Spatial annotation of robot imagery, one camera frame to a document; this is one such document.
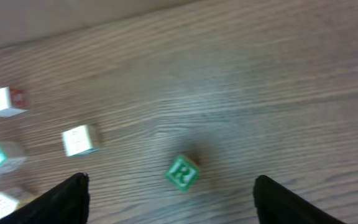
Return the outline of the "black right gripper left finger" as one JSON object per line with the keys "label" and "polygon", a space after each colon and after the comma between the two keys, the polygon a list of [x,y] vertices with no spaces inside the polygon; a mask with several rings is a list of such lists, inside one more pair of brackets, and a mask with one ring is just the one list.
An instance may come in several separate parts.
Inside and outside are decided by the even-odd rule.
{"label": "black right gripper left finger", "polygon": [[78,172],[22,208],[0,219],[0,224],[87,224],[90,178]]}

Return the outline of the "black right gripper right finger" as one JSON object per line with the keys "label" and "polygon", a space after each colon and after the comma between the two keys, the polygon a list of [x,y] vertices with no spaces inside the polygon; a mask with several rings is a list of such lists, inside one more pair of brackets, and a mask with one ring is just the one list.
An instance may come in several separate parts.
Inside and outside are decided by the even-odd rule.
{"label": "black right gripper right finger", "polygon": [[255,179],[253,197],[260,224],[344,224],[266,175]]}

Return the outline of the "green letter R block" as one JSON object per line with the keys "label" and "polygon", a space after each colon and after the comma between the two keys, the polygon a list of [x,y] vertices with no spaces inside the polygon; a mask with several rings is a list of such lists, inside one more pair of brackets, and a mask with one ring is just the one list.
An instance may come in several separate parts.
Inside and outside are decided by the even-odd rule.
{"label": "green letter R block", "polygon": [[165,173],[166,179],[184,192],[189,190],[199,176],[199,167],[183,154],[176,156]]}

